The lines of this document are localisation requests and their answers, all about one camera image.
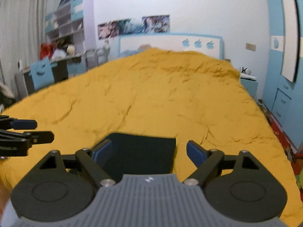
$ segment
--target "curtain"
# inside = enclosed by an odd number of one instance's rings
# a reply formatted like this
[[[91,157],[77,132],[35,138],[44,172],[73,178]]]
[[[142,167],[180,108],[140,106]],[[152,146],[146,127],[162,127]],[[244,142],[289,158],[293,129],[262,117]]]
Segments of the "curtain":
[[[18,61],[38,60],[45,38],[47,0],[0,0],[0,61],[5,84],[17,96]]]

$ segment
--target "gray ribbed plate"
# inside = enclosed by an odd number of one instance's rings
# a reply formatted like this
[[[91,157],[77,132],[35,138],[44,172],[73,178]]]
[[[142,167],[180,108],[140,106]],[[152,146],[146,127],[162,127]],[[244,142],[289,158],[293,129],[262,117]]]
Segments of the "gray ribbed plate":
[[[117,185],[100,188],[90,206],[70,219],[39,223],[21,218],[13,226],[286,227],[279,218],[255,224],[229,219],[211,207],[198,186],[186,186],[174,174],[125,175]]]

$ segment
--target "yellow bedspread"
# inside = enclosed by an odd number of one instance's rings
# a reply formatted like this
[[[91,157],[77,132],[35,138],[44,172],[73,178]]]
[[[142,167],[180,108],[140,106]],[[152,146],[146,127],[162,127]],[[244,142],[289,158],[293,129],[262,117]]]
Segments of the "yellow bedspread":
[[[303,221],[290,163],[227,61],[196,52],[149,49],[44,89],[5,114],[35,119],[37,130],[55,134],[52,144],[33,147],[28,157],[1,162],[1,178],[9,188],[51,149],[71,154],[115,131],[176,137],[174,172],[179,180],[196,169],[186,155],[188,140],[231,155],[246,149],[286,188],[288,202],[281,219],[291,227]]]

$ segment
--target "metal bolt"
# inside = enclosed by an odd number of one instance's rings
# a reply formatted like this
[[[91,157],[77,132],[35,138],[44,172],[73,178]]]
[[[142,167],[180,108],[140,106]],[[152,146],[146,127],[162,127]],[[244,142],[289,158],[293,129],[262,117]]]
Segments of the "metal bolt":
[[[199,184],[199,181],[197,179],[194,179],[194,178],[187,178],[187,179],[184,180],[183,183],[187,186],[196,186],[196,185]]]
[[[110,187],[116,184],[116,182],[113,179],[103,179],[100,182],[101,186],[103,187]]]

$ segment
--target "poster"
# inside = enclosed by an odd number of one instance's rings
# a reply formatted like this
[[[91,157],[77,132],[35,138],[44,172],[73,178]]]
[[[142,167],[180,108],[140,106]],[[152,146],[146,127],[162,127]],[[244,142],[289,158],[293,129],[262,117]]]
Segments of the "poster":
[[[142,17],[142,21],[143,33],[163,33],[170,30],[169,15],[146,16]]]
[[[170,16],[144,16],[142,20],[120,19],[98,25],[98,38],[106,39],[119,35],[139,33],[165,33],[170,30]]]

